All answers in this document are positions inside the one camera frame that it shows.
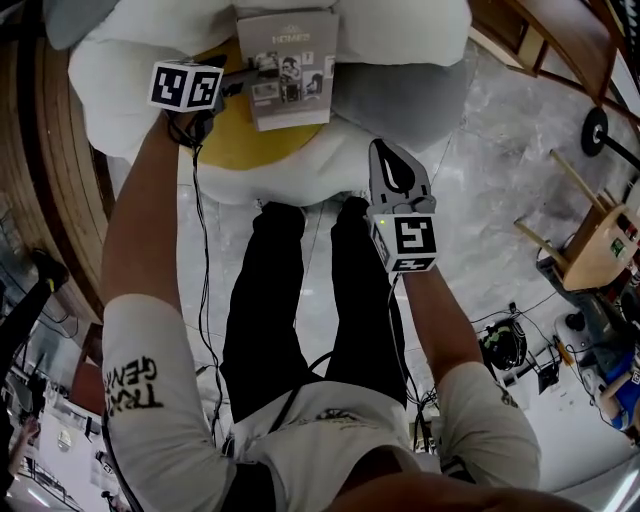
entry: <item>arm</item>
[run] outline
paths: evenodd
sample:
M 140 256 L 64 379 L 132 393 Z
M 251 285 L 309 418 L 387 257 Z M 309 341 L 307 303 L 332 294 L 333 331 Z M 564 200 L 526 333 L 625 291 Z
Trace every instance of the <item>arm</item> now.
M 620 405 L 613 397 L 618 390 L 631 379 L 631 372 L 624 372 L 620 377 L 614 380 L 600 395 L 600 408 L 609 418 L 614 419 L 620 414 Z
M 211 512 L 235 466 L 213 444 L 180 313 L 178 144 L 161 116 L 124 184 L 105 241 L 102 366 L 116 462 L 144 510 Z
M 178 148 L 161 115 L 142 144 L 109 221 L 102 252 L 105 304 L 139 293 L 181 310 L 176 272 Z
M 405 275 L 411 313 L 438 390 L 444 474 L 479 484 L 531 487 L 540 448 L 523 412 L 482 363 L 476 334 L 439 270 Z
M 24 454 L 27 451 L 29 445 L 29 439 L 31 439 L 38 432 L 38 422 L 35 418 L 28 418 L 25 422 L 18 439 L 16 440 L 13 448 L 9 452 L 9 466 L 7 470 L 11 473 L 11 476 L 16 476 L 20 469 L 20 464 L 24 458 Z
M 476 333 L 438 268 L 405 274 L 404 285 L 436 386 L 456 366 L 482 363 Z

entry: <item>yellow cushion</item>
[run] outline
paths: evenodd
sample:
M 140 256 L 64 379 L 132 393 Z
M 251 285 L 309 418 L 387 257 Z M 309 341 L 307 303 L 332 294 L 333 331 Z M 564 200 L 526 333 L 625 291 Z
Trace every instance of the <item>yellow cushion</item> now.
M 201 61 L 226 54 L 226 73 L 244 68 L 240 45 L 236 38 L 196 57 Z M 251 118 L 249 97 L 238 94 L 225 98 L 226 108 L 214 120 L 213 132 L 207 137 L 200 151 L 199 160 L 233 171 L 246 171 L 272 164 L 296 152 L 322 128 L 321 124 L 295 126 L 268 132 L 258 132 Z

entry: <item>blue object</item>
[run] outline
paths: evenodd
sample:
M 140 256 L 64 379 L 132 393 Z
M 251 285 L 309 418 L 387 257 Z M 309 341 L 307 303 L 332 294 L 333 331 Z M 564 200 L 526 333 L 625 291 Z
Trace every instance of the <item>blue object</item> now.
M 607 384 L 611 384 L 614 380 L 620 377 L 620 375 L 629 371 L 631 369 L 633 358 L 633 352 L 630 352 L 629 354 L 624 356 L 618 366 L 607 373 L 604 379 L 605 382 Z M 628 422 L 623 421 L 622 413 L 612 420 L 611 424 L 615 428 L 620 430 L 621 428 L 624 428 L 624 423 L 631 423 L 631 418 L 633 418 L 633 411 L 635 410 L 636 403 L 640 398 L 640 385 L 634 384 L 631 381 L 625 382 L 624 385 L 616 392 L 615 397 L 618 399 L 620 407 L 622 407 L 622 409 L 628 414 Z

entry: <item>gray cushion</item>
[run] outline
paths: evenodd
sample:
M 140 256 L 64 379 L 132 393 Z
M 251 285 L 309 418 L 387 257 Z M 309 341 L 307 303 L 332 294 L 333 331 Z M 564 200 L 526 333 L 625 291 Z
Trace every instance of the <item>gray cushion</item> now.
M 44 0 L 44 20 L 51 46 L 63 50 L 81 41 L 119 0 Z
M 332 109 L 375 135 L 423 151 L 458 125 L 466 95 L 464 61 L 448 68 L 336 64 Z

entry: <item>hand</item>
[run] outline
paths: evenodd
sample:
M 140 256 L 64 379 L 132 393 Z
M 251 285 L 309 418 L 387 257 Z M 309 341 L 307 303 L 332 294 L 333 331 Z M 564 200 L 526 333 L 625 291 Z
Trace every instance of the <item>hand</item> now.
M 36 420 L 33 416 L 29 416 L 27 421 L 24 422 L 22 426 L 22 435 L 25 439 L 31 439 L 38 432 L 40 432 L 40 427 L 38 426 L 38 420 Z

